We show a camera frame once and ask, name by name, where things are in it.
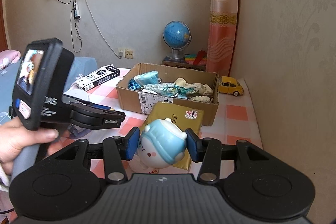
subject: globe base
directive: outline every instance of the globe base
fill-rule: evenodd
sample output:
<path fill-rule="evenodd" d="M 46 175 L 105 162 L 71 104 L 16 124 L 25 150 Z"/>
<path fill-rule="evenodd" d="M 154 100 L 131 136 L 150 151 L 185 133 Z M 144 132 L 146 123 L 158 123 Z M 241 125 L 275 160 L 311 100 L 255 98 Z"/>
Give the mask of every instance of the globe base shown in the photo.
<path fill-rule="evenodd" d="M 184 54 L 179 50 L 172 50 L 171 53 L 167 54 L 170 59 L 184 59 Z"/>

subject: door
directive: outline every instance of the door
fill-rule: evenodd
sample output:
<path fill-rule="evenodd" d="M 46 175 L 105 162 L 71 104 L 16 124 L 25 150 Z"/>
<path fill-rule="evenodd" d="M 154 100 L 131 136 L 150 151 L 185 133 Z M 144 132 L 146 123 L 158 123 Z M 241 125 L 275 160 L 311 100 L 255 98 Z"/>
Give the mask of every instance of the door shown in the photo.
<path fill-rule="evenodd" d="M 230 83 L 230 87 L 229 87 L 228 93 L 232 94 L 233 92 L 235 92 L 235 89 L 236 89 L 236 85 Z"/>
<path fill-rule="evenodd" d="M 229 83 L 223 82 L 219 86 L 219 92 L 221 93 L 227 93 L 229 91 Z"/>
<path fill-rule="evenodd" d="M 2 0 L 0 0 L 0 52 L 4 50 L 8 50 L 8 46 L 5 32 L 5 23 L 3 20 Z"/>

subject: yellow toy car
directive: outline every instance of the yellow toy car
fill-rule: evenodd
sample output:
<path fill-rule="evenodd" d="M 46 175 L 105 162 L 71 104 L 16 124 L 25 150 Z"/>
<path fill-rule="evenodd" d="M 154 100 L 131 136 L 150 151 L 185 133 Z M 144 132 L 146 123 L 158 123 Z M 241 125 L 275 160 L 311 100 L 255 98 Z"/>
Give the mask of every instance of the yellow toy car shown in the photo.
<path fill-rule="evenodd" d="M 218 91 L 221 93 L 229 93 L 234 96 L 239 96 L 244 93 L 243 87 L 239 82 L 229 76 L 222 76 L 222 78 L 219 79 Z"/>

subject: toy face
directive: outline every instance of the toy face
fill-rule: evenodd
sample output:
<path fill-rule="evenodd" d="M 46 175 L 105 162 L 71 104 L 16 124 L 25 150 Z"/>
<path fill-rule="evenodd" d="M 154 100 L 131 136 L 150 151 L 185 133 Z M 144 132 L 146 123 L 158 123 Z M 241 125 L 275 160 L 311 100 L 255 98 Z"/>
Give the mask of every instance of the toy face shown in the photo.
<path fill-rule="evenodd" d="M 152 142 L 144 136 L 140 136 L 137 153 L 140 160 L 148 167 L 162 169 L 170 165 L 163 160 Z"/>

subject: metal screw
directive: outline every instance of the metal screw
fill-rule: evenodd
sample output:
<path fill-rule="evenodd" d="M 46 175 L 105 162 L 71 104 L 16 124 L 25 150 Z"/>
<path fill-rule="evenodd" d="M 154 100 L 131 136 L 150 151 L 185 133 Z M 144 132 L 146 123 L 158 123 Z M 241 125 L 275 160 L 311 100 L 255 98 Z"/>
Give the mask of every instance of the metal screw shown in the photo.
<path fill-rule="evenodd" d="M 214 181 L 217 179 L 217 176 L 213 173 L 203 173 L 200 178 L 204 181 Z"/>
<path fill-rule="evenodd" d="M 108 177 L 109 180 L 120 181 L 125 176 L 124 176 L 124 174 L 122 174 L 120 172 L 113 172 L 113 173 L 109 173 L 109 175 L 107 177 Z"/>

